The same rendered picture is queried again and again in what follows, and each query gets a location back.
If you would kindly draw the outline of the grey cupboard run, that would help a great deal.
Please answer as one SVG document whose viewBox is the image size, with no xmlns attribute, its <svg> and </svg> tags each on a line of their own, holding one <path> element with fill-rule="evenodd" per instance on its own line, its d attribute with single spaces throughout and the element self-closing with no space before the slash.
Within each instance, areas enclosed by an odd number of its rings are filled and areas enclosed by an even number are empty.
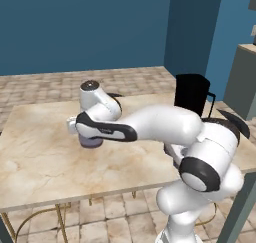
<svg viewBox="0 0 256 243">
<path fill-rule="evenodd" d="M 256 117 L 256 45 L 238 45 L 224 102 L 244 120 Z"/>
</svg>

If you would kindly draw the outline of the grey-blue table leg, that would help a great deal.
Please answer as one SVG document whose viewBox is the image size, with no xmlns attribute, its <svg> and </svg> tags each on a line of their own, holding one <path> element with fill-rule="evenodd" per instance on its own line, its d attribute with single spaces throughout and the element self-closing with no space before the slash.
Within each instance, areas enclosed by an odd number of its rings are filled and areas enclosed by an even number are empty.
<svg viewBox="0 0 256 243">
<path fill-rule="evenodd" d="M 256 203 L 256 172 L 247 173 L 244 185 L 236 195 L 217 243 L 235 243 Z"/>
</svg>

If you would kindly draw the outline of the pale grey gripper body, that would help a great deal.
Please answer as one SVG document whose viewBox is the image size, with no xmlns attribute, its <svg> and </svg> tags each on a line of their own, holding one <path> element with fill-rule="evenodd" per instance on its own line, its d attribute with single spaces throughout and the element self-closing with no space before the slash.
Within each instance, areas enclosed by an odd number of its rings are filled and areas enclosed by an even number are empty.
<svg viewBox="0 0 256 243">
<path fill-rule="evenodd" d="M 94 149 L 100 147 L 103 143 L 103 140 L 100 138 L 89 139 L 79 135 L 79 142 L 80 145 L 84 148 Z"/>
</svg>

